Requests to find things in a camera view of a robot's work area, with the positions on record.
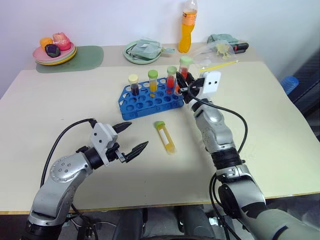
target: bottle cap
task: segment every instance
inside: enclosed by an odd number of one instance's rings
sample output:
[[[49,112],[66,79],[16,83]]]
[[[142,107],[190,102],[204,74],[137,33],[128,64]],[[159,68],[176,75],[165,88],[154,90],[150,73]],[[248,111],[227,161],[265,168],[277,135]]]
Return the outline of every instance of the bottle cap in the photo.
[[[130,74],[128,77],[128,81],[130,84],[137,84],[138,83],[138,75],[137,74]]]
[[[193,59],[189,56],[182,56],[180,57],[180,63],[182,65],[190,65],[193,63]]]
[[[157,122],[155,123],[155,127],[156,127],[156,128],[159,127],[160,125],[165,125],[165,122],[164,122],[164,121],[157,121]]]
[[[148,71],[148,77],[150,79],[156,79],[158,77],[158,71],[157,70]]]
[[[166,72],[170,75],[174,75],[177,72],[177,68],[175,66],[169,66],[166,70]]]

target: green placemat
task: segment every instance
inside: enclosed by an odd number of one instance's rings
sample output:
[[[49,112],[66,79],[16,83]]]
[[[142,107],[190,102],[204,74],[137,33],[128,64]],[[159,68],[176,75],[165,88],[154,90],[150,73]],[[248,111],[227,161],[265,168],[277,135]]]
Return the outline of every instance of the green placemat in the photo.
[[[99,67],[104,60],[104,50],[99,46],[77,46],[76,54],[65,63],[45,66],[36,64],[36,70],[42,74],[91,70]]]

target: test tube rack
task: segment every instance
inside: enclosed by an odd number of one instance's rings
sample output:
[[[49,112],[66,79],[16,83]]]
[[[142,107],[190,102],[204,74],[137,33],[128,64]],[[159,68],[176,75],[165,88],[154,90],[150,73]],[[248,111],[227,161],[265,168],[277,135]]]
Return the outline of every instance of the test tube rack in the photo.
[[[160,113],[170,109],[180,108],[184,105],[184,97],[175,95],[173,89],[167,89],[167,78],[157,79],[157,91],[151,97],[149,82],[139,82],[139,95],[131,93],[130,85],[124,87],[118,100],[123,120],[131,120],[151,114]]]

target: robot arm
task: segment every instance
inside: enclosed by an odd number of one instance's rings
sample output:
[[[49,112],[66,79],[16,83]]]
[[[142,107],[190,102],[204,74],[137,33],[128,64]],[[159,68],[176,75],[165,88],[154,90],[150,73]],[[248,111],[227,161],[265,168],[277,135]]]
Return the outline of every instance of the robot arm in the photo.
[[[243,164],[236,150],[231,130],[225,125],[224,117],[214,107],[194,100],[191,93],[207,103],[218,88],[221,74],[216,71],[205,72],[196,81],[188,73],[186,81],[177,72],[177,81],[184,101],[194,114],[195,122],[202,134],[206,150],[216,167],[216,177],[222,183],[218,194],[224,212],[238,219],[248,231],[259,240],[299,240],[319,239],[316,229],[278,209],[268,209],[263,193]]]
[[[144,150],[148,142],[134,147],[129,154],[119,151],[118,133],[130,125],[131,122],[115,126],[98,122],[90,138],[92,147],[82,147],[76,154],[53,163],[48,179],[33,200],[22,240],[57,240],[76,190],[85,178],[115,159],[128,163]]]

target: plate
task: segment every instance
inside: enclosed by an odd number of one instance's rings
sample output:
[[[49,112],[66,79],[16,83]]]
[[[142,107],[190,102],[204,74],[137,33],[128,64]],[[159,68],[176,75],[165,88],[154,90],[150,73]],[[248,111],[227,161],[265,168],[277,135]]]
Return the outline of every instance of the plate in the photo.
[[[37,60],[37,62],[43,63],[43,64],[53,64],[53,63],[61,62],[61,61],[65,60],[65,59],[69,58],[72,54],[74,54],[76,49],[77,48],[75,47],[72,52],[70,52],[68,55],[66,55],[65,57],[63,57],[61,59],[56,59],[56,60],[53,60],[53,61],[38,61]]]
[[[137,42],[139,42],[139,41],[130,42],[127,46],[125,46],[125,48],[123,50],[123,55],[129,62],[134,63],[134,64],[139,64],[139,65],[144,65],[144,64],[153,63],[160,57],[161,52],[159,52],[158,56],[156,56],[154,59],[146,59],[146,58],[134,59],[132,55],[127,53],[127,49],[132,48],[134,45],[137,44]]]
[[[69,56],[68,58],[63,59],[61,61],[53,62],[53,63],[43,63],[43,62],[39,62],[39,61],[35,61],[35,62],[38,64],[41,64],[41,65],[45,65],[45,66],[59,65],[59,64],[63,64],[65,62],[69,61],[70,59],[72,59],[76,55],[76,53],[77,53],[77,48],[75,48],[75,51],[73,52],[73,54],[71,56]]]
[[[45,51],[42,50],[41,46],[38,47],[36,50],[33,51],[32,56],[35,58],[35,60],[40,62],[52,62],[54,60],[60,60],[63,59],[66,55],[72,53],[75,50],[75,45],[71,42],[70,49],[66,51],[61,51],[60,56],[57,57],[50,57],[46,54]]]

